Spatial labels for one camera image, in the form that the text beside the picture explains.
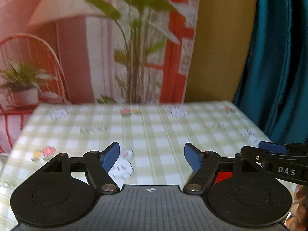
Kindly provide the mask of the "person's right hand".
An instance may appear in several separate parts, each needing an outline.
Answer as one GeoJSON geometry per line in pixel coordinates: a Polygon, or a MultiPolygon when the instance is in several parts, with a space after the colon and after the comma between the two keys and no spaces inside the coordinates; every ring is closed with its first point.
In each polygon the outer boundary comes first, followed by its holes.
{"type": "Polygon", "coordinates": [[[295,202],[291,207],[291,215],[293,216],[293,220],[288,226],[289,230],[307,230],[307,186],[296,186],[295,202]]]}

